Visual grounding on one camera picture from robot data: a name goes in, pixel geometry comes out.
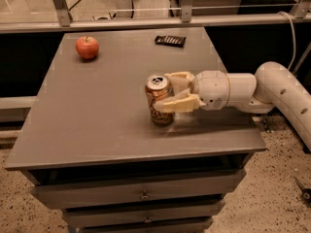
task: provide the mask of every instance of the soda can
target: soda can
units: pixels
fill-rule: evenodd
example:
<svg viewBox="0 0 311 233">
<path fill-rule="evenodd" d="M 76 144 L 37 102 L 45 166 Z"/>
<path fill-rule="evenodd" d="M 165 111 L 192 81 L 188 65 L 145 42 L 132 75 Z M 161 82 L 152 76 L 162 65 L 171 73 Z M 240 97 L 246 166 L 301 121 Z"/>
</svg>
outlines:
<svg viewBox="0 0 311 233">
<path fill-rule="evenodd" d="M 173 122 L 175 113 L 161 113 L 154 107 L 156 101 L 174 96 L 173 85 L 167 76 L 162 74 L 153 74 L 149 76 L 146 81 L 145 91 L 152 121 L 161 125 L 167 125 Z"/>
</svg>

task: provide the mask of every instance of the black panel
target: black panel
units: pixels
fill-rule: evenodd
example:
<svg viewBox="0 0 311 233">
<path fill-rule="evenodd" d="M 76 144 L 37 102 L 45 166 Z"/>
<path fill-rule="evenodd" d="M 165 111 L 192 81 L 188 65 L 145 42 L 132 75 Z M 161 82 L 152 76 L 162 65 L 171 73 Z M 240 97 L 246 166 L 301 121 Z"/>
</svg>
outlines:
<svg viewBox="0 0 311 233">
<path fill-rule="evenodd" d="M 311 93 L 311 51 L 297 72 L 297 76 L 303 86 Z"/>
<path fill-rule="evenodd" d="M 191 205 L 203 205 L 203 204 L 214 204 L 217 203 L 222 198 L 221 194 L 212 194 L 212 195 L 204 195 L 204 196 L 196 196 L 196 197 L 185 197 L 185 198 L 171 198 L 171 199 L 161 199 L 161 200 L 152 200 L 152 201 L 144 201 L 142 203 L 132 202 L 125 204 L 113 204 L 113 205 L 101 205 L 101 206 L 90 206 L 90 207 L 78 207 L 78 208 L 69 208 L 65 211 L 67 213 L 75 213 L 75 212 L 100 212 L 100 211 L 114 211 L 114 212 L 126 212 L 126 211 L 136 211 L 136 210 L 152 210 L 155 208 L 167 208 L 167 207 L 183 207 L 183 206 L 191 206 Z"/>
<path fill-rule="evenodd" d="M 289 12 L 293 7 L 292 4 L 295 4 L 294 0 L 242 0 L 242 7 L 239 9 L 239 14 L 274 14 L 280 11 Z"/>
<path fill-rule="evenodd" d="M 134 179 L 243 168 L 247 154 L 30 170 L 40 185 Z"/>
<path fill-rule="evenodd" d="M 311 41 L 311 23 L 297 23 L 296 59 Z M 287 67 L 293 57 L 292 30 L 288 23 L 269 25 L 240 25 L 205 27 L 226 69 L 230 73 L 255 73 L 266 61 L 276 61 Z M 298 78 L 303 80 L 310 60 L 301 66 Z"/>
<path fill-rule="evenodd" d="M 0 34 L 0 97 L 37 95 L 62 36 Z"/>
</svg>

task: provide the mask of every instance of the red apple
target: red apple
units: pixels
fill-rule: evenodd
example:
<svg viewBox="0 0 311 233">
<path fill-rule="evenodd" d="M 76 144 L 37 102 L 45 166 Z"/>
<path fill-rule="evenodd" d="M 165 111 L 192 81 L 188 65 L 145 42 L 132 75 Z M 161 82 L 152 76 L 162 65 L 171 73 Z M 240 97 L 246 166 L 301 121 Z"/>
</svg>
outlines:
<svg viewBox="0 0 311 233">
<path fill-rule="evenodd" d="M 81 58 L 92 59 L 97 56 L 99 45 L 93 37 L 83 36 L 77 40 L 76 50 Z"/>
</svg>

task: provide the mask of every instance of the gray table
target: gray table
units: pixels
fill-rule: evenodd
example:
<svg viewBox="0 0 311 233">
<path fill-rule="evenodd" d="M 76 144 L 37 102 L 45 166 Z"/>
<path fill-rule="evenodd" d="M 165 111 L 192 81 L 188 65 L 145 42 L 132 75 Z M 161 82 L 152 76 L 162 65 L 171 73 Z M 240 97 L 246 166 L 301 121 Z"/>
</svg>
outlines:
<svg viewBox="0 0 311 233">
<path fill-rule="evenodd" d="M 213 205 L 221 209 L 265 143 L 249 115 L 230 108 L 177 115 L 171 125 L 156 126 L 144 91 L 153 73 L 225 71 L 204 28 L 91 32 L 100 45 L 92 61 L 75 50 L 85 34 L 65 34 L 6 168 L 23 172 L 36 185 L 33 194 L 83 232 L 207 227 Z M 157 35 L 186 36 L 185 47 L 156 46 Z M 211 210 L 203 216 L 204 201 Z M 182 216 L 181 207 L 191 210 Z M 132 208 L 145 219 L 111 220 L 124 218 L 121 212 L 135 215 Z M 158 218 L 149 220 L 156 210 Z"/>
</svg>

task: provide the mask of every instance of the can lid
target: can lid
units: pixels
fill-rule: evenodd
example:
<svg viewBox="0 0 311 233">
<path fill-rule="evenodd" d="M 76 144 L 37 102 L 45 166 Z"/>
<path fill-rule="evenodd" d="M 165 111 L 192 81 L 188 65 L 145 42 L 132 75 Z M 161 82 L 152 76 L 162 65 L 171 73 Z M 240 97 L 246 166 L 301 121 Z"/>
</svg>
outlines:
<svg viewBox="0 0 311 233">
<path fill-rule="evenodd" d="M 152 74 L 147 78 L 146 86 L 152 90 L 161 90 L 167 87 L 169 80 L 165 75 Z"/>
</svg>

